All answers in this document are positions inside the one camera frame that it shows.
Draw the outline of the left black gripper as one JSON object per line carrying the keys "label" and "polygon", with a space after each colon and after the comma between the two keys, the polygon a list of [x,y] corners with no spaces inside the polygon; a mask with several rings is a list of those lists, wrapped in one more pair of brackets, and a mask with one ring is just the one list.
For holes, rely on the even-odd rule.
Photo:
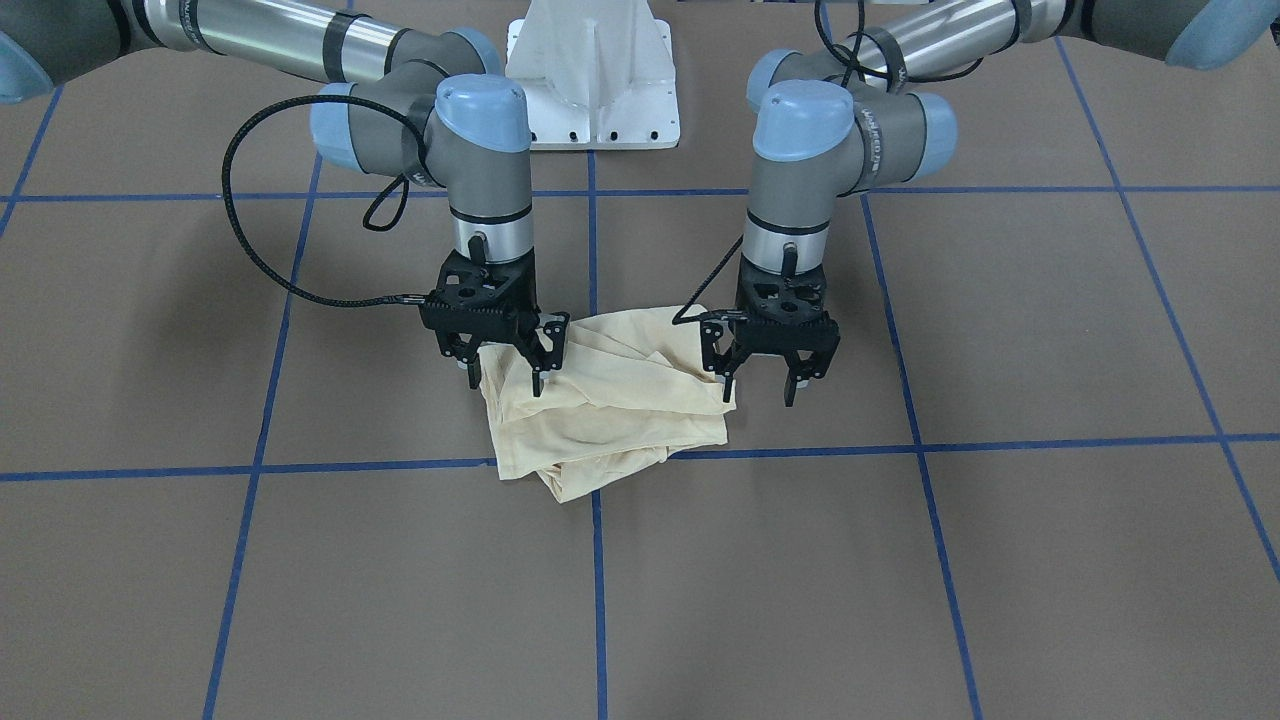
{"label": "left black gripper", "polygon": [[753,355],[786,361],[786,407],[810,378],[826,375],[840,342],[838,324],[824,307],[827,290],[820,264],[780,275],[740,261],[736,305],[700,314],[701,365],[721,383],[724,404],[733,400],[735,377]]}

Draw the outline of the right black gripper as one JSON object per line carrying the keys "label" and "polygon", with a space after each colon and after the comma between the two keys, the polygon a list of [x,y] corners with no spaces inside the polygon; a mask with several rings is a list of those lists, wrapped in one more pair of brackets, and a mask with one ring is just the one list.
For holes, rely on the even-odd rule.
{"label": "right black gripper", "polygon": [[535,398],[549,374],[563,368],[570,315],[541,313],[535,266],[534,252],[512,263],[480,264],[453,251],[442,264],[436,287],[419,306],[442,355],[467,372],[470,389],[480,386],[479,350],[485,343],[518,351],[531,368]]}

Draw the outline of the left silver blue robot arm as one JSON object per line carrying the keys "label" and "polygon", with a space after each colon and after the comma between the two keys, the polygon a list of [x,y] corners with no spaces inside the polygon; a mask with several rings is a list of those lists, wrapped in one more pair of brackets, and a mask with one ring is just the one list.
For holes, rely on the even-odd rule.
{"label": "left silver blue robot arm", "polygon": [[822,50],[763,56],[746,90],[755,158],[735,305],[694,318],[723,400],[755,355],[786,361],[786,404],[828,372],[840,331],[823,259],[837,199],[920,179],[955,152],[955,113],[924,85],[1060,36],[1212,70],[1276,26],[1275,1],[936,1],[840,41],[818,24]]}

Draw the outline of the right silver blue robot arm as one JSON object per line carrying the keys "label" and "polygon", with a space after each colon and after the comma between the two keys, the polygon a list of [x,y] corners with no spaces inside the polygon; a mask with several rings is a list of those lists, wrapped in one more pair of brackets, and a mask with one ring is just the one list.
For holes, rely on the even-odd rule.
{"label": "right silver blue robot arm", "polygon": [[[468,28],[426,35],[303,1],[5,1],[3,101],[23,102],[145,49],[233,56],[319,83],[275,102],[233,136],[221,164],[227,217],[251,261],[289,293],[330,307],[411,305],[442,355],[483,377],[486,345],[512,347],[532,392],[563,366],[570,318],[538,304],[529,128],[524,90],[495,46]],[[248,133],[292,108],[325,160],[390,179],[389,191],[444,190],[454,250],[425,295],[329,299],[270,268],[241,225],[232,168]]]}

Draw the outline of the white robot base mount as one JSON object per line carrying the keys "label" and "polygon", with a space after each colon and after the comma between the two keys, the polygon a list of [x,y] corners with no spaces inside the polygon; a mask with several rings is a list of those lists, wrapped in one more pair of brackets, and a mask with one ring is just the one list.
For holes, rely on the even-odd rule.
{"label": "white robot base mount", "polygon": [[678,145],[671,28],[646,1],[532,1],[507,29],[506,74],[536,151]]}

